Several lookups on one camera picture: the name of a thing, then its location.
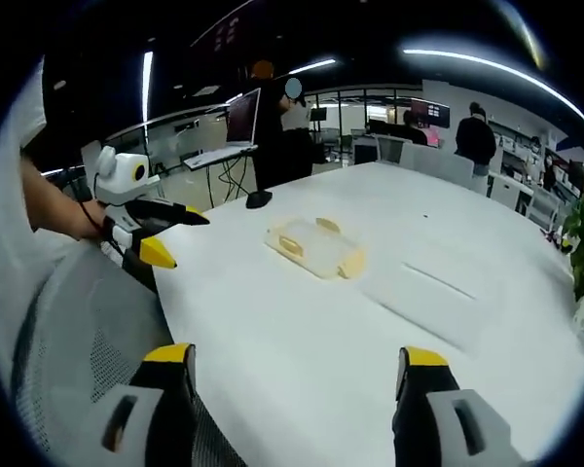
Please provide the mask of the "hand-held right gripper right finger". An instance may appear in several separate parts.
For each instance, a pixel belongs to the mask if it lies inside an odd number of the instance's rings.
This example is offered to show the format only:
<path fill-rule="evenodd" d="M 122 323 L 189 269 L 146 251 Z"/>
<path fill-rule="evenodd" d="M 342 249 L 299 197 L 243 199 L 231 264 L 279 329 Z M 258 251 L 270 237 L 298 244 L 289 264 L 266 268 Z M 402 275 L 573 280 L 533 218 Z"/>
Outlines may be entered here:
<path fill-rule="evenodd" d="M 397 466 L 524 466 L 504 418 L 475 390 L 459 387 L 440 354 L 399 350 L 392 418 Z"/>

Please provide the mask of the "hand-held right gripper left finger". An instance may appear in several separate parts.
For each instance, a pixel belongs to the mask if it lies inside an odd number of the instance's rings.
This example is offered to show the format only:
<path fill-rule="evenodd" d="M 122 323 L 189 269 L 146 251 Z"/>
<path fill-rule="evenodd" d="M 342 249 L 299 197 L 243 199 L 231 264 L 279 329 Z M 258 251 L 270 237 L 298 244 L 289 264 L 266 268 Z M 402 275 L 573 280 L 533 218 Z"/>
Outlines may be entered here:
<path fill-rule="evenodd" d="M 149 352 L 85 421 L 87 466 L 190 466 L 197 434 L 196 352 L 190 343 Z"/>

